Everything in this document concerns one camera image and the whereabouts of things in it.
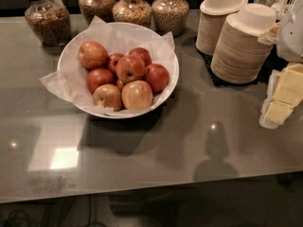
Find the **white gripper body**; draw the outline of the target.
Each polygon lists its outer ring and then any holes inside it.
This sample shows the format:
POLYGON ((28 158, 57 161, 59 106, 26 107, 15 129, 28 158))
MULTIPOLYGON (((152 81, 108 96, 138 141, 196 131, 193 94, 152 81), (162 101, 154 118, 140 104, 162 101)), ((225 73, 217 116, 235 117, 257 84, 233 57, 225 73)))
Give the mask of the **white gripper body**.
POLYGON ((303 3, 290 6, 281 21, 258 37, 261 44, 275 45, 277 55, 290 62, 303 62, 303 3))

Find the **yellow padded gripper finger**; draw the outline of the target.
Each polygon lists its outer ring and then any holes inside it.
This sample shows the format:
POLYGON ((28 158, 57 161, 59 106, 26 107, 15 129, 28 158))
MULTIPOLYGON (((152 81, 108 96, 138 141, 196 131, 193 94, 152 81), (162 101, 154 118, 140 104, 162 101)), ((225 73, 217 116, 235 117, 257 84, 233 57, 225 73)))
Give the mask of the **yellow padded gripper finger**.
POLYGON ((302 100, 303 64, 288 65, 279 74, 276 88, 265 110, 265 118, 282 125, 302 100))

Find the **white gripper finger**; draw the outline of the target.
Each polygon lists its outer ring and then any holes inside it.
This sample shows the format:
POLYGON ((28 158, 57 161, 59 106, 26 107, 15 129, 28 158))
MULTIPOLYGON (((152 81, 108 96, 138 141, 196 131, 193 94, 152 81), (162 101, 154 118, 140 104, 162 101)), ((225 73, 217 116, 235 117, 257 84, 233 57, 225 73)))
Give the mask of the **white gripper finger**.
POLYGON ((277 70, 273 70, 271 76, 268 80, 268 86, 267 86, 267 92, 266 92, 266 99, 263 101, 261 111, 260 111, 260 118, 259 118, 259 124, 266 129, 274 130, 278 128, 278 124, 271 121, 270 119, 267 119, 265 117, 265 114, 269 108, 270 102, 273 98, 274 92, 277 87, 277 83, 280 77, 280 72, 277 70))

